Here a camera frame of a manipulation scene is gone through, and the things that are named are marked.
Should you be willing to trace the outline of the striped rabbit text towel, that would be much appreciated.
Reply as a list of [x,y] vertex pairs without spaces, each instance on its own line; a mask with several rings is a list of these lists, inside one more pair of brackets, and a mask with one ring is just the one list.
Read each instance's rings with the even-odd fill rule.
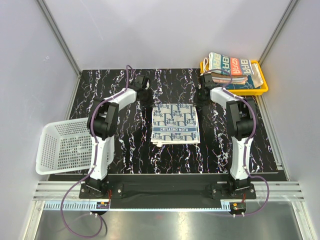
[[216,52],[208,55],[209,70],[221,75],[250,76],[254,74],[250,60],[225,56]]

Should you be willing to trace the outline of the blue white patterned towel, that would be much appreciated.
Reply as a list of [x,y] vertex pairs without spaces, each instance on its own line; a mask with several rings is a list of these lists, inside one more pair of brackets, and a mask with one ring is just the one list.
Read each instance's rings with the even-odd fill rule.
[[153,107],[151,142],[162,145],[200,143],[196,107],[187,103],[161,103]]

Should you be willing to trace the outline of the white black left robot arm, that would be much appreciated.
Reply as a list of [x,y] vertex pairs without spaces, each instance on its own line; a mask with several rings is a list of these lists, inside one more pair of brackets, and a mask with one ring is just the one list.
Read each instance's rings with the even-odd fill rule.
[[103,198],[108,193],[108,186],[102,180],[107,177],[108,166],[114,160],[114,135],[117,132],[119,111],[135,102],[147,107],[153,104],[153,92],[147,76],[139,74],[120,92],[110,97],[96,98],[93,102],[87,120],[92,141],[89,177],[96,180],[90,192],[97,198]]

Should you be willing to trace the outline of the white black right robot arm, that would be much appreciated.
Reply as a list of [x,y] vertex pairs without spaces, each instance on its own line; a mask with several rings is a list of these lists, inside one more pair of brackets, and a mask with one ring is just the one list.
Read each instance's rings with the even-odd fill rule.
[[199,77],[193,102],[199,107],[216,103],[226,111],[226,125],[233,147],[229,175],[234,180],[227,185],[227,192],[230,197],[239,198],[245,192],[245,186],[240,181],[250,177],[250,150],[258,125],[254,100],[237,96],[218,86],[212,75],[207,73]]

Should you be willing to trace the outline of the yellow plastic tray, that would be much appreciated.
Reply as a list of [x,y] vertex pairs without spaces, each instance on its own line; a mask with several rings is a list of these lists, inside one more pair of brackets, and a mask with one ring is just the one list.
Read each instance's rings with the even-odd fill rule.
[[261,67],[257,61],[250,61],[253,75],[247,77],[245,84],[229,84],[226,89],[238,96],[260,96],[269,90]]

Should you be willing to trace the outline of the white plastic laundry basket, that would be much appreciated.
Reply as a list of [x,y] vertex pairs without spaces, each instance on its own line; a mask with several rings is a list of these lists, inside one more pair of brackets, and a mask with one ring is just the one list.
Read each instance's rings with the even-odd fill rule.
[[87,121],[86,117],[58,121],[43,128],[35,167],[39,175],[89,169],[90,177],[95,180],[103,180],[107,176],[108,165],[114,159],[115,138],[102,140],[98,137],[96,145]]

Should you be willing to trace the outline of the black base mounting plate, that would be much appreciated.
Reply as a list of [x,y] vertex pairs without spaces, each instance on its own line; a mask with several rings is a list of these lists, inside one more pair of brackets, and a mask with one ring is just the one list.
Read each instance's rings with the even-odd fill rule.
[[193,196],[214,200],[255,200],[256,190],[249,179],[235,181],[228,174],[110,174],[105,180],[85,180],[80,185],[81,199],[129,197]]

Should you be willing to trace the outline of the left orange connector box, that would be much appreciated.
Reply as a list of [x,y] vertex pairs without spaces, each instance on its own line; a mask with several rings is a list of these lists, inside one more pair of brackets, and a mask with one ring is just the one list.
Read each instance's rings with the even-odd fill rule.
[[96,209],[98,210],[108,210],[110,208],[109,201],[98,201],[96,203]]

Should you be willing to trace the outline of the orange connector box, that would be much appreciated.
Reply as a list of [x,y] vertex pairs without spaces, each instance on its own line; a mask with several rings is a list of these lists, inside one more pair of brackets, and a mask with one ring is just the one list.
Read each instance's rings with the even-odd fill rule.
[[109,201],[98,201],[96,203],[96,209],[98,210],[108,210],[110,208]]
[[234,214],[245,213],[247,209],[247,204],[245,202],[232,202],[230,204],[230,211]]

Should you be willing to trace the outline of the right orange connector box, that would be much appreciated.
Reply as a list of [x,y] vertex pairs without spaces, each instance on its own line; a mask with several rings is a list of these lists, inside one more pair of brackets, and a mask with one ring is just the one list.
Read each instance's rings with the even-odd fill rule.
[[234,214],[245,213],[247,209],[247,204],[245,202],[232,202],[230,204],[230,211]]

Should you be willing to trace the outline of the aluminium frame rail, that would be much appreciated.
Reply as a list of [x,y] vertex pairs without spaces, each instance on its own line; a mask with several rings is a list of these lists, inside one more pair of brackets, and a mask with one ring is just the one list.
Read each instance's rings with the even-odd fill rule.
[[[72,187],[72,181],[41,181],[37,184],[33,195],[34,201],[57,201],[61,200],[67,193],[68,200],[73,199],[93,199],[100,198],[100,193],[94,193],[92,196],[88,190],[84,190],[81,184]],[[228,193],[225,182],[204,183],[191,182],[184,184],[182,182],[115,182],[110,183],[109,188],[112,192],[112,199],[128,199],[138,197],[205,197],[221,201],[235,201],[245,199],[247,201],[264,201],[266,197],[271,202],[302,202],[304,196],[300,185],[292,181],[272,181],[266,186],[263,182],[254,182],[246,191],[237,193]]]

